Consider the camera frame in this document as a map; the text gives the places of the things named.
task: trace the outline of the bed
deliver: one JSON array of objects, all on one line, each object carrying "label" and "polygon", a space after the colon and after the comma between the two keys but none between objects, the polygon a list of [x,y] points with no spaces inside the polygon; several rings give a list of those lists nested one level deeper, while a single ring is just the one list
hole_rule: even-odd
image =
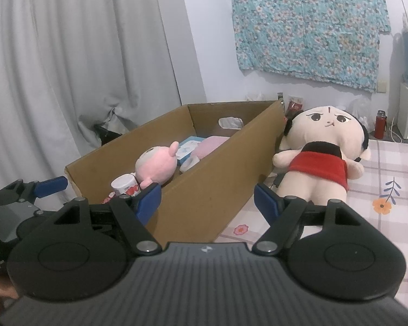
[{"label": "bed", "polygon": [[[347,204],[404,254],[407,270],[396,299],[408,308],[408,144],[370,140],[369,146],[372,159],[362,162],[364,175],[349,182]],[[276,174],[266,179],[269,187]],[[251,247],[268,227],[251,197],[216,242],[242,241]],[[306,227],[303,236],[319,230]]]}]

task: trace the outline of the doll eye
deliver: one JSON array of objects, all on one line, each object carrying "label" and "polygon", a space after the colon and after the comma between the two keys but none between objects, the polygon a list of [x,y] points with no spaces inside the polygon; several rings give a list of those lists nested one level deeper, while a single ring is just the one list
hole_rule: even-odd
[{"label": "doll eye", "polygon": [[312,119],[313,121],[319,121],[319,120],[320,120],[320,115],[321,115],[321,114],[315,113],[315,114],[313,114],[313,115],[311,116],[311,119]]},{"label": "doll eye", "polygon": [[337,121],[341,122],[341,123],[345,123],[346,120],[348,120],[348,118],[346,116],[343,115],[337,115]]}]

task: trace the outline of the light switch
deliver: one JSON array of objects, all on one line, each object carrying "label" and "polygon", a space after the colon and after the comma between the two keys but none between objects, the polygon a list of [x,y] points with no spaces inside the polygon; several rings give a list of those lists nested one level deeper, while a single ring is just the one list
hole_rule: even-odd
[{"label": "light switch", "polygon": [[387,93],[387,91],[388,91],[388,82],[384,81],[384,80],[378,81],[377,91],[378,91],[378,93]]}]

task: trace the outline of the curtain fold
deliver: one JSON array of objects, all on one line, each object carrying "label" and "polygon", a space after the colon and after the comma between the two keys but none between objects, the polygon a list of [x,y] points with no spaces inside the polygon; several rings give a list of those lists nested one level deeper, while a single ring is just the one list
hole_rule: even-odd
[{"label": "curtain fold", "polygon": [[179,105],[157,0],[0,0],[0,188],[62,175],[100,145],[94,124]]}]

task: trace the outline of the red bottle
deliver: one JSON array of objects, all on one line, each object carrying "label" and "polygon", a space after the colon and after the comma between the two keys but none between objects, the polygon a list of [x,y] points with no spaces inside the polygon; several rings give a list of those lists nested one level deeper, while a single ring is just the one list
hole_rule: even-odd
[{"label": "red bottle", "polygon": [[385,116],[384,110],[378,110],[378,114],[376,115],[376,123],[375,123],[375,136],[376,139],[383,139],[385,129],[387,128],[387,117]]}]

